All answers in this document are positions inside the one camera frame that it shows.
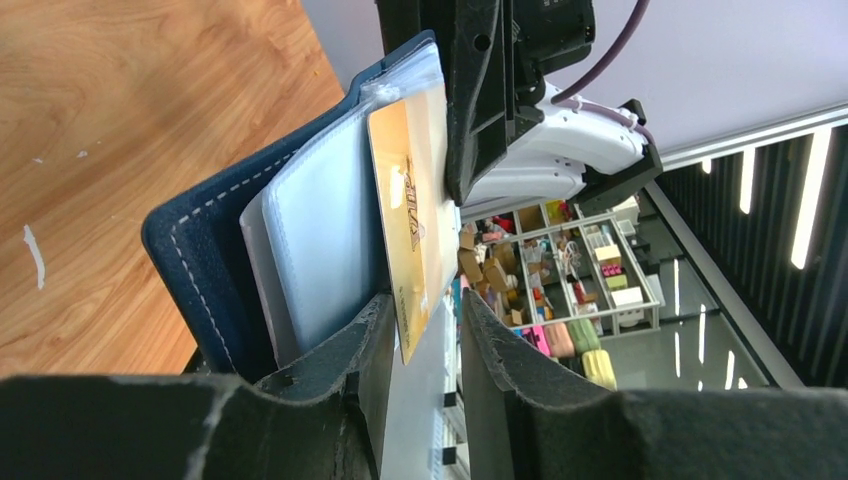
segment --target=yellow item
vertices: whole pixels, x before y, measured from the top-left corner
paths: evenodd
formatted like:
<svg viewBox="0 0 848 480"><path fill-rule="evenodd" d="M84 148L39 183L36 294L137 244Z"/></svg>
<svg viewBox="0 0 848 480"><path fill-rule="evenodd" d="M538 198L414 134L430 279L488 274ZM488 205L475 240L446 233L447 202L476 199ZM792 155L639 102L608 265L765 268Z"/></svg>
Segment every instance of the yellow item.
<svg viewBox="0 0 848 480"><path fill-rule="evenodd" d="M582 360L583 370L590 382L609 390L618 389L615 382L615 372L612 370L612 362L610 362L609 353L606 350L586 352L583 354Z"/></svg>

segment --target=wallet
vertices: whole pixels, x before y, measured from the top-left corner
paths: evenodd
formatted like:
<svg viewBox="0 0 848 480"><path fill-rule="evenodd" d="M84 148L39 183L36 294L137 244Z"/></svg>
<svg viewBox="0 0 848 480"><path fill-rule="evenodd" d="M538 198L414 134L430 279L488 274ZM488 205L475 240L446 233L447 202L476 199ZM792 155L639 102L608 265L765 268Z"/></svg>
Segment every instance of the wallet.
<svg viewBox="0 0 848 480"><path fill-rule="evenodd" d="M309 147L310 142L325 132L327 127L344 122L345 117L349 117L363 102L375 102L379 108L406 96L408 92L403 91L404 87L386 87L379 82L380 77L390 74L396 68L403 68L404 59L416 52L435 48L432 32L418 34L357 75L348 94L338 105L290 135L157 207L147 216L142 226L144 246L213 371L237 373L255 382L278 368L239 224L242 212L269 186L278 172L297 157L298 150L304 146ZM414 73L415 66L408 63L407 69ZM417 79L422 83L431 80ZM326 162L326 168L333 168L332 158L319 156L310 160ZM263 207L274 200L273 195L268 191L263 194ZM374 210L374 216L379 228L378 210ZM266 216L265 220L269 232L288 229L291 234L294 228L294 234L300 235L303 230L314 226L286 223L293 220L285 216ZM312 221L326 219L313 218ZM315 235L320 233L318 230L314 232ZM376 239L380 243L376 248L382 248L381 236L377 235ZM340 317L333 319L332 325L318 326L306 332L304 342L300 345L302 348L315 346L331 335L334 329L353 320L359 308L377 293L379 286L388 286L385 258L380 258L382 264L377 261L373 270L364 274L369 277L365 279L367 284L363 287L363 291L368 292L368 298L356 298L357 301L350 302L350 305L338 308ZM287 270L289 273L298 273L295 270L297 265L284 268L292 268ZM320 284L305 284L311 281L298 281L284 289L298 289L292 292L292 298L307 295L309 301L314 301L319 295L334 294L332 291L302 293L302 288L322 288ZM301 306L294 305L297 302L301 302ZM289 309L304 308L302 305L300 299L293 302L287 298Z"/></svg>

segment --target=navy blue wallet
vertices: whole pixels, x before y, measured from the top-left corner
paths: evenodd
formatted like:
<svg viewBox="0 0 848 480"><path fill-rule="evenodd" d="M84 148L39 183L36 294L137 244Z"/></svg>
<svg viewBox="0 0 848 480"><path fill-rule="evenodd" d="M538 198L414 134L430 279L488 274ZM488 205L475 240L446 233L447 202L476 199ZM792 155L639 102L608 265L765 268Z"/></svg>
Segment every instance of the navy blue wallet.
<svg viewBox="0 0 848 480"><path fill-rule="evenodd" d="M422 32L354 78L338 105L154 209L142 241L215 372L255 382L277 370L239 216L297 150L362 100L362 87L422 45Z"/></svg>

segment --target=gold credit card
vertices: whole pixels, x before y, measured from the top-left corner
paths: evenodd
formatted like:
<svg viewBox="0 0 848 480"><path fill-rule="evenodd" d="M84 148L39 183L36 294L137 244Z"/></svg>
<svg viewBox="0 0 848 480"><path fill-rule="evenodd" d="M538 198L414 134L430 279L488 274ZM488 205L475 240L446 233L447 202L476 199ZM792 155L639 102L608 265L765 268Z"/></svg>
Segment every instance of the gold credit card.
<svg viewBox="0 0 848 480"><path fill-rule="evenodd" d="M440 239L456 238L452 225L444 227L448 215L442 214L447 212L444 205L452 202L445 201L442 192L443 148L437 145L441 142L433 142L442 139L445 129L443 105L440 86L368 117L404 364L441 301L447 276L453 275L453 271L446 274L441 251L448 246Z"/></svg>

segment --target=wooden table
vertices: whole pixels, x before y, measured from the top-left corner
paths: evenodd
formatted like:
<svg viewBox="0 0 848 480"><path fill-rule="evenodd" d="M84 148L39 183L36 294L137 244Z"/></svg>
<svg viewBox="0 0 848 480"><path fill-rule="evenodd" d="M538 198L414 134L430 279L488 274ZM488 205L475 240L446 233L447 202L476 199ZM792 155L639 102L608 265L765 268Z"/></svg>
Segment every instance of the wooden table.
<svg viewBox="0 0 848 480"><path fill-rule="evenodd" d="M0 3L0 376L180 372L141 221L340 98L297 0Z"/></svg>

